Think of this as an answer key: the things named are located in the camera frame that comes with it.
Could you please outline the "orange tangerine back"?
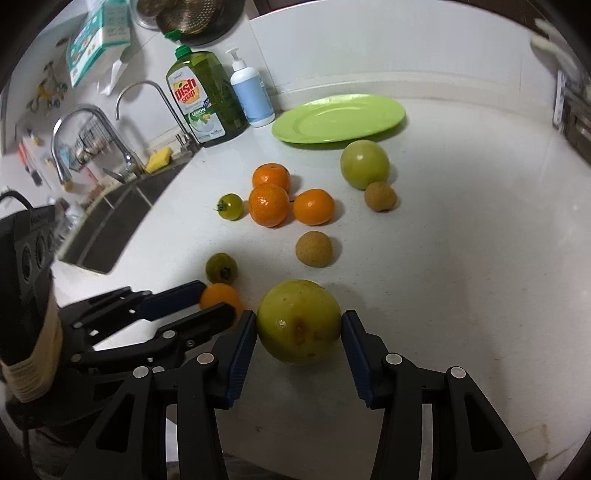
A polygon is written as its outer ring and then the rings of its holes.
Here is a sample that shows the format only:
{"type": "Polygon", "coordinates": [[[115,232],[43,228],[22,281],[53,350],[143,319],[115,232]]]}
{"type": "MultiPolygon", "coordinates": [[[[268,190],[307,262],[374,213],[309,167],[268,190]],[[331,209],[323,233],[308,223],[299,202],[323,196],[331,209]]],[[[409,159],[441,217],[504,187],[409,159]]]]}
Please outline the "orange tangerine back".
{"type": "Polygon", "coordinates": [[[277,163],[259,165],[252,174],[252,187],[256,188],[263,184],[279,186],[288,193],[290,192],[290,172],[277,163]]]}

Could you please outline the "white blue pump bottle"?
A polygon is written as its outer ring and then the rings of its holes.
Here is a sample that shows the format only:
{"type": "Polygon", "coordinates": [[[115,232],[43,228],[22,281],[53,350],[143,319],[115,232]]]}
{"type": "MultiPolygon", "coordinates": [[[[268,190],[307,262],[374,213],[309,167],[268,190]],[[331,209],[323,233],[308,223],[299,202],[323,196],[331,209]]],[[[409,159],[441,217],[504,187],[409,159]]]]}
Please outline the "white blue pump bottle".
{"type": "Polygon", "coordinates": [[[246,120],[256,128],[269,125],[276,118],[276,113],[259,71],[246,64],[238,55],[238,48],[231,48],[226,54],[231,56],[230,84],[246,120]]]}

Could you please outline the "large yellow-green apple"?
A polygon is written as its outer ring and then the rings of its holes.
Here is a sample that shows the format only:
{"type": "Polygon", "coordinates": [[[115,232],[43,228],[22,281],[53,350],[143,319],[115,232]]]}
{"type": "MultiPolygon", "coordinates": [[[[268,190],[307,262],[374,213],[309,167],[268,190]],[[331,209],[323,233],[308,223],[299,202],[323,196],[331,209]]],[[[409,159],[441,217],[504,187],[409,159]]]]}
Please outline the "large yellow-green apple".
{"type": "Polygon", "coordinates": [[[325,360],[339,342],[342,310],[335,297],[308,280],[290,280],[270,289],[256,312],[263,347],[276,360],[311,365],[325,360]]]}

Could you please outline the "steel kitchen sink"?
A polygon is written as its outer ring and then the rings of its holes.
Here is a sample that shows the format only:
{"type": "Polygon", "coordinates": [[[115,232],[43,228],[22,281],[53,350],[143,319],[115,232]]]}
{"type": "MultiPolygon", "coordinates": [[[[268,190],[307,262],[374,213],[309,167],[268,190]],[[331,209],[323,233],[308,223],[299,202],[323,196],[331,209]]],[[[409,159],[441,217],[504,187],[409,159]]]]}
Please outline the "steel kitchen sink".
{"type": "Polygon", "coordinates": [[[59,259],[95,273],[110,273],[144,218],[186,165],[172,162],[99,197],[65,242],[59,259]]]}

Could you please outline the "brown round fruit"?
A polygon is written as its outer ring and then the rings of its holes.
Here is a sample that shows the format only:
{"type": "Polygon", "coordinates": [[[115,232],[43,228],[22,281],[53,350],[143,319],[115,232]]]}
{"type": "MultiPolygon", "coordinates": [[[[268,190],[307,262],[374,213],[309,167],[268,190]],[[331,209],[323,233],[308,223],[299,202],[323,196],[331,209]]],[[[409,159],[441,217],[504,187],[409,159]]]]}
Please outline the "brown round fruit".
{"type": "Polygon", "coordinates": [[[374,182],[367,186],[363,197],[367,206],[375,212],[390,211],[398,202],[396,191],[385,182],[374,182]]]}
{"type": "Polygon", "coordinates": [[[319,231],[304,233],[297,240],[295,255],[304,265],[324,268],[332,262],[332,241],[319,231]]]}

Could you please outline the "green dish soap bottle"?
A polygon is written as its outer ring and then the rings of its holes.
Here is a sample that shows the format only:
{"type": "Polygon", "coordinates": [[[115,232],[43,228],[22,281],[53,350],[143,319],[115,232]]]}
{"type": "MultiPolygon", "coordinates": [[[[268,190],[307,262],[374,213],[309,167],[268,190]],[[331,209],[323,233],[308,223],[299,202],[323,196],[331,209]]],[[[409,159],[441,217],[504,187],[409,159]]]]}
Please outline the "green dish soap bottle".
{"type": "Polygon", "coordinates": [[[249,123],[221,62],[212,52],[193,51],[180,36],[178,30],[165,34],[178,43],[166,83],[190,132],[204,147],[242,134],[249,123]]]}

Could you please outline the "thin chrome faucet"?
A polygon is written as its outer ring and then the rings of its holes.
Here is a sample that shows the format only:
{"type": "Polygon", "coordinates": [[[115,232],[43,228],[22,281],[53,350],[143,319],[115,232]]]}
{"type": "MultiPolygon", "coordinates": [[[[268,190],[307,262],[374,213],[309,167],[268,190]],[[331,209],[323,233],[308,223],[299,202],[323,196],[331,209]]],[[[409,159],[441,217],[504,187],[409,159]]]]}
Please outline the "thin chrome faucet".
{"type": "Polygon", "coordinates": [[[144,159],[163,147],[171,147],[180,156],[200,150],[170,95],[155,81],[140,80],[123,87],[115,100],[114,118],[144,159]]]}

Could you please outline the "small dark green fruit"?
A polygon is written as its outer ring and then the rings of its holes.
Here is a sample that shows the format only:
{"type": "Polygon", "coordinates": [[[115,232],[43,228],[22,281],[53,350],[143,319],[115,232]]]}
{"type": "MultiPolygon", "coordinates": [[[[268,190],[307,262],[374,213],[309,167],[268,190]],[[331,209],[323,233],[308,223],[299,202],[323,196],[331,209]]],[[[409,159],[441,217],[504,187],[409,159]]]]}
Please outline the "small dark green fruit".
{"type": "Polygon", "coordinates": [[[211,283],[232,285],[238,278],[238,263],[226,253],[216,253],[207,260],[205,275],[211,283]]]}

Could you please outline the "small green tomato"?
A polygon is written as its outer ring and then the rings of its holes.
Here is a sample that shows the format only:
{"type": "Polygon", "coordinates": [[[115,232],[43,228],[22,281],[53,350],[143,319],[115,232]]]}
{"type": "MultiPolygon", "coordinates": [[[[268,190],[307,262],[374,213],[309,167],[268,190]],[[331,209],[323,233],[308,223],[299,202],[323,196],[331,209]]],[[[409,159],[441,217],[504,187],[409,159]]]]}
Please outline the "small green tomato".
{"type": "Polygon", "coordinates": [[[222,219],[236,221],[242,217],[243,202],[235,193],[228,193],[218,199],[216,212],[222,219]]]}

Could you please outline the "tall chrome faucet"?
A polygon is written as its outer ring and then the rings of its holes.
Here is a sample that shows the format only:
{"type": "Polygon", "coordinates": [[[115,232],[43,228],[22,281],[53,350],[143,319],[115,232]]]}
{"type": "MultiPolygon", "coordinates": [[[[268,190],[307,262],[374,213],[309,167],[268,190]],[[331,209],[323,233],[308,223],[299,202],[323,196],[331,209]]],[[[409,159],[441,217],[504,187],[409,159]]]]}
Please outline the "tall chrome faucet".
{"type": "Polygon", "coordinates": [[[139,178],[145,172],[143,162],[103,110],[90,104],[81,104],[56,121],[50,139],[50,154],[63,187],[72,181],[72,171],[80,172],[96,161],[104,175],[121,184],[127,183],[131,177],[139,178]],[[71,140],[66,141],[63,133],[68,122],[80,115],[86,117],[85,121],[75,129],[71,140]]]}

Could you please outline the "orange tangerine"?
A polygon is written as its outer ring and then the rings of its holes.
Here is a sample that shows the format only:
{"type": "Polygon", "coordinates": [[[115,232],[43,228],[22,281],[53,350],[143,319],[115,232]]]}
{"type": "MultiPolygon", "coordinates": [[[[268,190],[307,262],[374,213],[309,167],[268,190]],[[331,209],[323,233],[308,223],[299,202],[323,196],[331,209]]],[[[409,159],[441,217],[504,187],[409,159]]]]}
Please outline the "orange tangerine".
{"type": "Polygon", "coordinates": [[[238,291],[232,286],[224,283],[213,283],[205,288],[199,300],[200,308],[204,310],[218,303],[226,303],[235,308],[235,322],[242,316],[242,299],[240,299],[238,291]]]}
{"type": "Polygon", "coordinates": [[[274,228],[290,213],[290,198],[280,186],[263,183],[249,194],[249,214],[263,227],[274,228]]]}
{"type": "Polygon", "coordinates": [[[259,165],[252,174],[252,187],[256,188],[263,184],[279,186],[288,193],[290,192],[290,172],[277,163],[259,165]]]}
{"type": "Polygon", "coordinates": [[[328,223],[334,213],[335,200],[322,189],[304,191],[294,200],[294,217],[310,226],[328,223]]]}

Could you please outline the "brown round fruit front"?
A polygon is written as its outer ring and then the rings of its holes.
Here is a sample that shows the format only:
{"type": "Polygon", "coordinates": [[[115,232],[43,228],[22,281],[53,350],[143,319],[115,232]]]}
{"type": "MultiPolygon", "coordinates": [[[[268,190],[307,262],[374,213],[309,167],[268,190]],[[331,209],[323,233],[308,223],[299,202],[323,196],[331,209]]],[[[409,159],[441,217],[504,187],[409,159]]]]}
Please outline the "brown round fruit front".
{"type": "Polygon", "coordinates": [[[304,233],[297,240],[295,255],[304,265],[324,268],[332,262],[332,241],[319,231],[304,233]]]}

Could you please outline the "yellow sponge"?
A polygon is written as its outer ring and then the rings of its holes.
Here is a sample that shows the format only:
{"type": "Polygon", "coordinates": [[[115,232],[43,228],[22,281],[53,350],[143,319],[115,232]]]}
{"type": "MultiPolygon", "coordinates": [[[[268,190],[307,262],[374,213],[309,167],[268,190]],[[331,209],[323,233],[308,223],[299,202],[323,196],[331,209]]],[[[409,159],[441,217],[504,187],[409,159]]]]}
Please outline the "yellow sponge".
{"type": "Polygon", "coordinates": [[[147,174],[153,174],[156,171],[166,167],[171,160],[172,153],[173,150],[171,147],[164,147],[153,153],[145,165],[145,172],[147,174]]]}

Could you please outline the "teal white carton box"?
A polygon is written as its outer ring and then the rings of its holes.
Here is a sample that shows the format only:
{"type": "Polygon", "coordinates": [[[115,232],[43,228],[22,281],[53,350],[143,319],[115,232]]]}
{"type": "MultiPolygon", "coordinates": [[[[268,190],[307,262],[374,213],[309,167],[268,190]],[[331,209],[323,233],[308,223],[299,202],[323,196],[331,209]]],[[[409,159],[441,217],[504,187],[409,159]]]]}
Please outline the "teal white carton box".
{"type": "Polygon", "coordinates": [[[127,2],[101,1],[66,49],[71,86],[95,84],[99,94],[110,95],[126,69],[121,57],[130,45],[127,2]]]}

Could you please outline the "metal colander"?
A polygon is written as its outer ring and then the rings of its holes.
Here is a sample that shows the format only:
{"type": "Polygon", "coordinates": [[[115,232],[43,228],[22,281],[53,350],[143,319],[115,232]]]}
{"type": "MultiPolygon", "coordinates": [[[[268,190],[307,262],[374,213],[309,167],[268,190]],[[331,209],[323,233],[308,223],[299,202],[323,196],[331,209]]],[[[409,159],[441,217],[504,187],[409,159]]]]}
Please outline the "metal colander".
{"type": "Polygon", "coordinates": [[[235,27],[245,10],[245,0],[139,0],[131,6],[139,19],[153,24],[166,38],[202,46],[235,27]]]}

